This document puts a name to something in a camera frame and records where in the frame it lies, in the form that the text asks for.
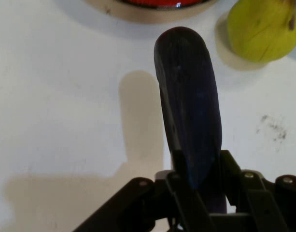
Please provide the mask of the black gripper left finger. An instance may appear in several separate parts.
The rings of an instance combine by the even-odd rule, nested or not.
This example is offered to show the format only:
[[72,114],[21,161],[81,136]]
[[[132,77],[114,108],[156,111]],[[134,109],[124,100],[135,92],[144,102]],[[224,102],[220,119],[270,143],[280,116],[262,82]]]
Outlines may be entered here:
[[77,232],[150,232],[166,218],[169,230],[182,224],[186,232],[215,232],[202,199],[185,178],[186,163],[180,150],[171,152],[174,170],[156,173],[155,180],[136,177],[126,183]]

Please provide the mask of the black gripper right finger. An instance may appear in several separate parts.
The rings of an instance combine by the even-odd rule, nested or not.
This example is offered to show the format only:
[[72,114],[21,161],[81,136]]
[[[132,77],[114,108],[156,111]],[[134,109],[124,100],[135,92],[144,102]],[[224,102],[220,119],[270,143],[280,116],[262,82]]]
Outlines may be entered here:
[[230,205],[245,213],[256,232],[296,232],[296,176],[274,182],[254,170],[242,170],[229,151],[221,151],[221,177]]

